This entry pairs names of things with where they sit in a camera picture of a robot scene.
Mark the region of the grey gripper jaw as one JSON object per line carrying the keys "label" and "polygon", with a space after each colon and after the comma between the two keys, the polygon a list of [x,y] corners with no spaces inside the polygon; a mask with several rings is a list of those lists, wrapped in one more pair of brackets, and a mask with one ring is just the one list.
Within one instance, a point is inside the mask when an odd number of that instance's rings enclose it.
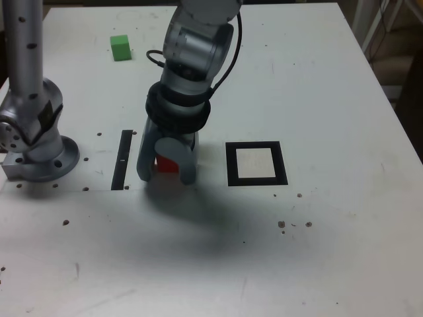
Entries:
{"label": "grey gripper jaw", "polygon": [[155,144],[163,137],[160,128],[150,118],[147,118],[136,164],[137,174],[145,182],[150,181],[153,175],[156,157]]}
{"label": "grey gripper jaw", "polygon": [[158,140],[155,144],[157,171],[178,173],[183,184],[193,184],[196,181],[197,145],[197,132]]}

